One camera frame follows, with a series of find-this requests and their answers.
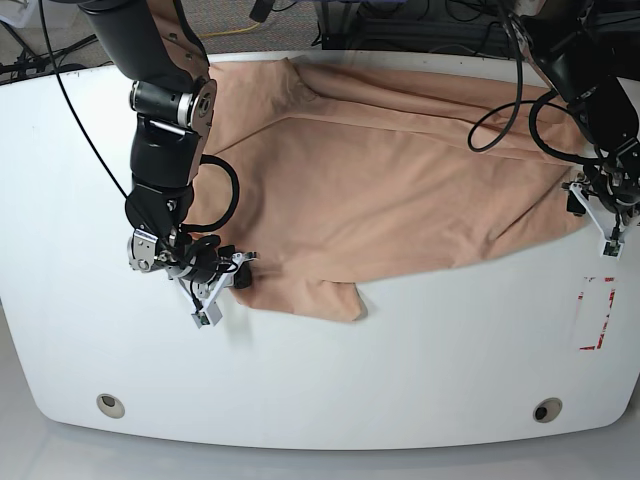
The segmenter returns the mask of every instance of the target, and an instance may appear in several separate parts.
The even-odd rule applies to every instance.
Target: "peach cloth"
[[[560,189],[570,166],[539,151],[528,109],[498,147],[467,148],[509,83],[432,73],[301,65],[219,64],[205,153],[237,171],[240,203],[216,232],[257,251],[252,308],[339,321],[361,316],[355,282],[460,267],[547,242],[582,226]],[[542,89],[525,87],[524,98]],[[484,145],[509,110],[478,129]],[[544,109],[540,132],[563,151],[581,137]],[[230,199],[226,174],[201,166],[188,223],[211,223]]]

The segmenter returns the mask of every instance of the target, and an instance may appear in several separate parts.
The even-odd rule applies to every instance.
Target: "cloth fold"
[[[498,147],[467,148],[473,123],[513,101],[512,84],[287,60],[210,73],[219,93],[205,153],[240,178],[238,209],[216,233],[260,255],[253,286],[234,291],[245,305],[350,321],[363,312],[355,282],[469,265],[582,226],[559,188],[570,165],[539,151],[527,108]],[[525,87],[524,98],[541,93]],[[543,110],[539,130],[554,148],[581,150],[562,112]],[[228,205],[228,179],[201,166],[194,186],[187,222],[210,223]]]

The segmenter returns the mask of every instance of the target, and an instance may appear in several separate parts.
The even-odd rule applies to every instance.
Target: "equipment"
[[[220,237],[211,233],[233,215],[239,184],[229,165],[202,155],[216,96],[204,48],[188,25],[180,0],[57,1],[79,4],[113,62],[134,80],[130,104],[138,113],[138,126],[131,150],[133,190],[125,195],[127,218],[134,228],[131,267],[142,273],[166,270],[192,298],[196,323],[215,324],[218,314],[206,308],[203,312],[202,301],[209,308],[220,285],[249,286],[248,260],[255,254],[238,254],[233,245],[220,247]],[[505,3],[498,0],[497,11],[518,66],[517,98],[498,137],[483,147],[473,145],[471,136],[482,119],[470,132],[469,146],[477,152],[492,148],[515,121],[523,103],[521,49],[552,87],[533,104],[531,135],[545,153],[583,166],[584,176],[567,185],[569,210],[577,215],[588,212],[606,240],[601,255],[618,257],[626,229],[636,223],[639,213],[638,119],[618,80],[609,73],[608,53],[597,48],[583,27],[590,2],[548,1],[534,17],[518,16]],[[273,1],[256,5],[252,18],[264,21]],[[597,157],[558,152],[540,138],[537,115],[558,94]],[[233,199],[217,222],[186,225],[194,196],[192,182],[201,163],[225,169]],[[613,227],[604,226],[587,208],[589,197],[596,197],[615,216]],[[195,239],[191,234],[207,235]]]

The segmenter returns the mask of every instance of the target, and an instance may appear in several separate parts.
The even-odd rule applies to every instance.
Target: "round hole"
[[[533,410],[533,419],[538,423],[549,423],[558,418],[562,411],[562,401],[559,398],[549,398]]]
[[[104,413],[107,417],[111,417],[111,418],[124,417],[124,405],[120,400],[118,400],[113,395],[109,395],[107,393],[98,395],[98,398],[96,399],[96,403],[100,411]]]

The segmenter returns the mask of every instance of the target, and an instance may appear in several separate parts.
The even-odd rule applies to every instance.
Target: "white table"
[[[515,73],[477,58],[304,55],[510,81]],[[127,185],[130,82],[115,68],[64,82]],[[527,83],[540,83],[530,69]],[[636,84],[625,87],[640,99]],[[53,420],[224,445],[393,449],[597,428],[627,406],[640,371],[638,238],[619,263],[596,256],[591,226],[498,261],[360,285],[369,316],[352,325],[248,310],[226,292],[221,324],[198,330],[163,274],[129,269],[122,199],[54,79],[3,87],[0,104],[9,112],[0,119],[0,295],[35,402]],[[600,283],[585,287],[584,277]],[[586,288],[602,304],[605,277],[616,278],[606,341],[580,351],[602,312],[576,315],[577,296]],[[103,393],[124,402],[124,418],[98,410]],[[563,411],[536,423],[533,410],[549,397]]]

